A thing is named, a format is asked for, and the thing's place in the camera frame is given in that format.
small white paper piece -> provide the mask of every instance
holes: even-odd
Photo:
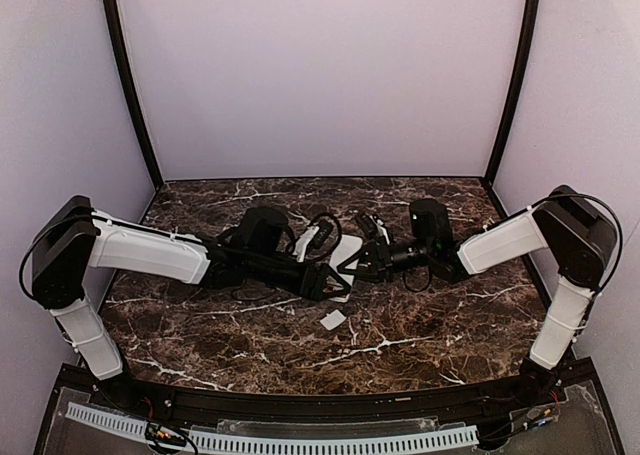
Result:
[[[322,320],[320,320],[320,323],[324,326],[324,328],[331,331],[338,325],[343,323],[346,319],[347,317],[345,317],[340,310],[334,310]]]

brown marble surface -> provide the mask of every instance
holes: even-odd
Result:
[[[330,210],[358,235],[359,210],[377,213],[396,238],[410,236],[408,202],[435,197],[465,238],[498,219],[475,179],[323,178],[172,182],[144,224],[217,235],[257,205],[288,213],[300,235]],[[339,309],[348,320],[327,331]],[[424,293],[393,283],[356,282],[348,303],[313,303],[249,282],[240,290],[199,289],[121,272],[101,315],[143,380],[249,393],[382,393],[513,375],[544,308],[523,264],[512,261]]]

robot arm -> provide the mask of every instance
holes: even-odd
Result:
[[[85,297],[82,280],[87,267],[132,270],[214,289],[254,278],[312,300],[347,294],[353,280],[345,280],[332,266],[359,248],[348,243],[356,237],[344,237],[329,264],[304,263],[304,253],[296,262],[276,251],[287,223],[275,209],[252,208],[238,227],[218,237],[230,240],[205,241],[118,220],[94,210],[88,198],[76,196],[36,237],[32,297],[55,317],[96,378],[111,379],[123,373],[124,363]],[[315,248],[328,238],[330,227],[323,228],[322,240],[313,240]],[[310,231],[318,230],[312,226]]]
[[[541,367],[555,368],[567,351],[594,297],[617,242],[616,228],[567,186],[549,201],[465,241],[457,254],[470,274],[521,255],[549,248],[560,279],[546,319],[529,354]]]
[[[352,257],[360,260],[356,269],[348,269],[347,260],[338,271],[380,282],[391,280],[395,272],[426,265],[434,276],[457,283],[513,258],[549,248],[558,262],[560,280],[529,360],[523,365],[529,371],[541,368],[551,378],[547,372],[560,363],[600,292],[618,234],[602,213],[570,187],[558,187],[545,200],[461,244],[453,239],[446,206],[433,199],[409,205],[411,241],[385,242],[376,232],[379,223],[360,215],[358,225],[372,240]]]

lavender wall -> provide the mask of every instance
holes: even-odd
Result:
[[[75,357],[21,295],[20,259],[81,193],[137,219],[152,195],[119,85],[101,0],[0,0],[0,454],[32,453],[55,376]],[[88,287],[97,302],[109,272]]]
[[[618,212],[625,263],[577,346],[602,376],[628,453],[640,453],[640,5],[540,0],[531,58],[496,190],[509,211],[568,183]],[[537,256],[549,287],[556,265]]]
[[[524,0],[120,0],[169,179],[486,167]]]

black cable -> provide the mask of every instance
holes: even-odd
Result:
[[[422,293],[422,292],[424,292],[427,288],[429,288],[431,286],[431,282],[433,281],[433,273],[431,272],[430,268],[428,268],[428,270],[429,270],[429,276],[427,278],[427,283],[424,285],[424,287],[422,287],[420,289],[416,289],[416,288],[410,287],[409,284],[407,283],[407,272],[409,272],[409,271],[413,272],[413,270],[405,270],[405,271],[403,271],[402,272],[402,283],[404,283],[404,288],[409,290],[411,293]]]
[[[513,432],[504,435],[502,437],[496,437],[496,438],[481,438],[480,441],[481,442],[502,442],[502,441],[507,441],[509,440],[511,437],[515,437],[516,435],[518,435],[519,433],[524,432],[525,430],[527,430],[525,427],[520,427],[517,430],[514,430]]]
[[[181,429],[180,427],[176,427],[176,426],[175,426],[175,425],[173,425],[173,424],[169,424],[169,423],[162,422],[162,421],[159,421],[159,420],[152,420],[152,419],[150,419],[149,417],[145,417],[144,415],[138,415],[138,414],[136,414],[136,413],[130,412],[129,410],[127,410],[127,409],[125,409],[125,408],[122,408],[122,407],[121,407],[121,406],[119,406],[117,403],[115,403],[113,400],[111,400],[111,398],[109,398],[109,396],[107,396],[107,394],[106,394],[102,389],[100,389],[100,387],[98,387],[97,385],[94,385],[94,389],[95,389],[96,391],[100,392],[100,394],[104,397],[104,399],[105,399],[107,402],[109,402],[109,404],[110,404],[110,405],[112,405],[112,406],[113,406],[113,408],[115,408],[116,410],[118,410],[118,411],[120,411],[120,412],[122,412],[122,413],[124,413],[124,414],[126,414],[126,415],[128,415],[128,416],[130,416],[130,417],[137,418],[137,419],[140,419],[140,420],[144,420],[144,421],[145,421],[145,422],[147,422],[147,423],[157,423],[158,425],[160,425],[160,426],[162,426],[162,427],[168,428],[169,430],[173,430],[173,431],[174,431],[175,433],[177,433],[177,434],[180,436],[180,438],[182,438],[182,439],[183,439],[187,444],[191,445],[191,447],[193,448],[193,453],[194,453],[194,455],[198,455],[198,454],[200,453],[200,452],[199,452],[199,450],[198,450],[198,447],[197,447],[197,445],[194,443],[194,441],[193,441],[193,440],[191,440],[191,438],[189,437],[189,435],[187,435],[187,433],[186,433],[183,429]]]
[[[340,223],[340,220],[338,220],[338,217],[336,217],[333,213],[320,212],[319,214],[317,214],[315,217],[311,219],[311,222],[309,222],[309,226],[313,225],[321,218],[328,218],[329,220],[331,220],[336,226],[338,235],[336,236],[336,240],[335,242],[333,242],[333,245],[331,245],[331,248],[329,248],[328,250],[325,250],[323,253],[321,253],[320,255],[314,258],[311,258],[309,260],[305,260],[304,262],[302,262],[305,265],[313,265],[314,263],[324,260],[329,255],[331,255],[336,248],[338,248],[338,245],[340,245],[340,242],[342,241],[342,224]]]
[[[29,290],[27,289],[27,286],[24,283],[24,269],[27,266],[27,262],[29,261],[29,257],[31,256],[33,251],[36,249],[36,246],[42,240],[44,240],[46,237],[48,237],[51,234],[51,232],[53,232],[56,228],[58,228],[58,227],[60,227],[62,225],[65,225],[65,224],[67,224],[69,222],[77,222],[77,221],[80,221],[80,220],[90,221],[92,219],[93,219],[92,215],[74,215],[72,217],[67,217],[65,219],[60,220],[59,222],[54,223],[53,225],[50,225],[49,227],[47,227],[46,230],[42,231],[34,239],[33,243],[27,249],[27,252],[24,254],[24,257],[22,257],[22,261],[20,262],[20,268],[18,269],[18,282],[20,284],[20,290],[22,290],[22,293],[24,293],[31,300],[35,300],[35,297],[33,296],[33,294],[31,292],[29,292]]]
[[[602,200],[600,200],[597,197],[594,197],[593,195],[587,195],[585,193],[557,193],[555,195],[549,195],[547,197],[541,198],[540,200],[538,200],[537,202],[529,205],[526,208],[523,208],[522,210],[517,211],[516,213],[509,215],[507,218],[500,220],[499,222],[493,224],[490,229],[493,229],[495,227],[498,227],[500,225],[502,225],[505,222],[508,222],[509,220],[512,220],[516,217],[519,217],[520,215],[522,215],[523,213],[526,213],[530,210],[533,210],[534,208],[538,207],[539,205],[543,204],[544,202],[550,202],[552,200],[560,200],[560,199],[564,199],[564,198],[581,198],[584,200],[590,200],[592,202],[597,203],[598,205],[600,205],[602,208],[604,208],[609,215],[611,215],[611,218],[613,218],[613,222],[616,226],[616,231],[618,232],[618,253],[616,255],[616,259],[613,263],[613,265],[611,266],[611,270],[609,271],[609,275],[607,276],[607,278],[604,280],[604,282],[602,282],[602,284],[600,285],[600,287],[598,288],[596,295],[602,293],[602,291],[605,289],[605,287],[607,285],[609,285],[609,282],[611,281],[611,279],[613,278],[614,273],[616,272],[616,270],[618,269],[618,265],[620,264],[620,259],[622,258],[622,250],[624,248],[624,234],[622,232],[622,224],[620,223],[620,219],[618,218],[618,216],[616,215],[616,212],[613,211],[613,209],[607,205],[605,202],[603,202]]]
[[[509,420],[507,423],[505,423],[504,425],[500,426],[499,428],[496,428],[493,432],[491,433],[487,433],[485,436],[480,437],[480,441],[491,441],[491,439],[489,439],[488,437],[491,437],[492,435],[495,435],[496,433],[500,433],[502,430],[504,430],[507,427],[510,427],[512,424],[516,423],[519,420],[522,420],[524,417],[526,417],[529,412],[531,410],[533,410],[534,408],[536,408],[538,405],[531,405],[529,408],[526,408],[524,412],[522,412],[520,415],[518,415],[516,418],[514,418],[513,420]]]

